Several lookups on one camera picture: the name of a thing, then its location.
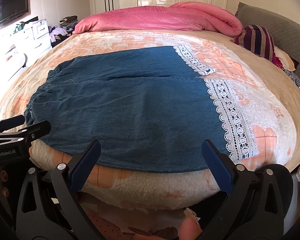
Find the screw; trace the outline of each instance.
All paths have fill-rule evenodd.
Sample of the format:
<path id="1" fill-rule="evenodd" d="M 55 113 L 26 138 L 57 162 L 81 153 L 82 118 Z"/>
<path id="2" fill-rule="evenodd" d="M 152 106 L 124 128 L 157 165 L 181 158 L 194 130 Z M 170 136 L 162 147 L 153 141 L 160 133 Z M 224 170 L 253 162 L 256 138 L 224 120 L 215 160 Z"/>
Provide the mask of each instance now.
<path id="1" fill-rule="evenodd" d="M 66 167 L 66 164 L 65 164 L 65 163 L 60 163 L 60 164 L 58 165 L 58 170 L 64 170 L 65 167 Z"/>
<path id="2" fill-rule="evenodd" d="M 272 171 L 271 169 L 267 169 L 267 170 L 266 170 L 266 173 L 267 173 L 268 175 L 273 175 L 273 171 Z"/>
<path id="3" fill-rule="evenodd" d="M 28 171 L 29 174 L 32 174 L 34 172 L 35 172 L 35 168 L 30 168 L 29 171 Z"/>
<path id="4" fill-rule="evenodd" d="M 244 171 L 244 166 L 242 164 L 237 165 L 237 170 L 238 171 Z"/>

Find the wall-mounted tv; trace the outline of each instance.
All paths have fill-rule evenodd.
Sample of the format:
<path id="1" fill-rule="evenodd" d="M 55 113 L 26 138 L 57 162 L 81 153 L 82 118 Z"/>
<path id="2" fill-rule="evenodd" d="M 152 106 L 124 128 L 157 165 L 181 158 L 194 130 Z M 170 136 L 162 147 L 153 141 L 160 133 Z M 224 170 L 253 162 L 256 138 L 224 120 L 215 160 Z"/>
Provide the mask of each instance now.
<path id="1" fill-rule="evenodd" d="M 0 0 L 0 25 L 29 11 L 28 0 Z"/>

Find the floral blanket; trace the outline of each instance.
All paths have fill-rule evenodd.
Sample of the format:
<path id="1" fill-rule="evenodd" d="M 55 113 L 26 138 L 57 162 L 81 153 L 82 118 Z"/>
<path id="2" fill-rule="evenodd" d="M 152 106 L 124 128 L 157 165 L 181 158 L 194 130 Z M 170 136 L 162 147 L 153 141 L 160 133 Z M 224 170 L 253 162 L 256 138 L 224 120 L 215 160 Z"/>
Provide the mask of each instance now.
<path id="1" fill-rule="evenodd" d="M 22 114 L 32 94 L 46 81 L 48 72 L 66 60 L 127 49 L 185 46 L 190 51 L 183 55 L 187 60 L 200 61 L 216 69 L 214 73 L 201 78 L 208 84 L 210 98 L 223 122 L 230 158 L 250 170 L 268 163 L 289 163 L 296 144 L 300 143 L 294 124 L 298 117 L 291 117 L 261 78 L 234 52 L 221 42 L 204 38 L 205 35 L 216 35 L 216 40 L 226 42 L 225 36 L 209 32 L 199 34 L 200 38 L 191 36 L 194 34 L 190 32 L 132 30 L 74 35 L 20 76 L 0 103 L 0 119 Z M 242 53 L 243 57 L 255 57 L 254 65 L 259 64 L 262 68 L 264 64 L 270 71 L 276 71 L 272 69 L 275 66 L 270 66 L 271 63 L 255 55 L 248 57 L 244 54 L 246 52 Z M 285 104 L 289 108 L 293 107 L 286 101 Z M 33 143 L 30 154 L 31 160 L 44 169 L 52 169 L 71 159 L 69 155 L 48 147 L 41 140 Z M 123 208 L 177 209 L 213 195 L 218 191 L 218 186 L 209 170 L 163 174 L 96 165 L 84 191 L 108 204 Z"/>

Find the bed sheet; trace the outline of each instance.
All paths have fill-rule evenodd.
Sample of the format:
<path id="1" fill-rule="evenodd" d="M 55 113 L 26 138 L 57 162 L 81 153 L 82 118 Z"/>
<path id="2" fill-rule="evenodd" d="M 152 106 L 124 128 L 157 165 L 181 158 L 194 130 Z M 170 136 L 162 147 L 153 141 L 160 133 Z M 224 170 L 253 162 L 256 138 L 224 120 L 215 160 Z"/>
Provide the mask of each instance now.
<path id="1" fill-rule="evenodd" d="M 250 118 L 262 116 L 267 109 L 266 112 L 271 112 L 274 116 L 267 121 L 281 125 L 278 129 L 272 129 L 262 125 L 261 118 L 256 120 L 255 123 L 259 125 L 251 127 L 257 143 L 256 154 L 251 158 L 241 157 L 238 162 L 251 170 L 265 163 L 277 162 L 286 164 L 291 171 L 300 163 L 300 91 L 280 69 L 229 40 L 229 37 L 220 33 L 207 31 L 194 33 L 132 30 L 74 35 L 39 59 L 14 83 L 0 103 L 0 119 L 22 114 L 31 95 L 45 82 L 48 71 L 61 62 L 78 56 L 125 49 L 184 45 L 191 48 L 197 59 L 217 68 L 214 74 L 206 78 L 227 79 L 234 85 L 238 104 L 247 109 L 255 109 L 250 110 Z M 255 92 L 260 97 L 266 93 L 271 99 L 266 108 L 263 103 L 258 105 L 256 97 L 251 96 Z M 58 163 L 68 162 L 71 158 L 40 140 L 35 141 L 30 154 L 32 161 L 45 169 L 52 169 Z M 214 194 L 218 191 L 218 186 L 209 170 L 157 174 L 96 165 L 84 190 L 100 200 L 120 207 L 175 209 Z"/>

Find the white dresser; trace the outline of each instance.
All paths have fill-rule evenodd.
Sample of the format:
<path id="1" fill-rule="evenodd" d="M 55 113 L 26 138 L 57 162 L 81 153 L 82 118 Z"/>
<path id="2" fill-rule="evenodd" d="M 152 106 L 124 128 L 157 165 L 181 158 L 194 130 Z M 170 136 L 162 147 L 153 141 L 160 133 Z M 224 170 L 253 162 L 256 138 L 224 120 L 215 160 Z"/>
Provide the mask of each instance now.
<path id="1" fill-rule="evenodd" d="M 27 67 L 52 49 L 45 19 L 25 25 L 23 30 L 12 35 L 12 39 L 18 52 L 26 55 Z"/>
<path id="2" fill-rule="evenodd" d="M 23 30 L 13 34 L 7 42 L 15 45 L 18 55 L 7 62 L 4 60 L 5 56 L 0 57 L 0 100 L 23 72 L 52 49 L 45 19 L 25 25 Z"/>

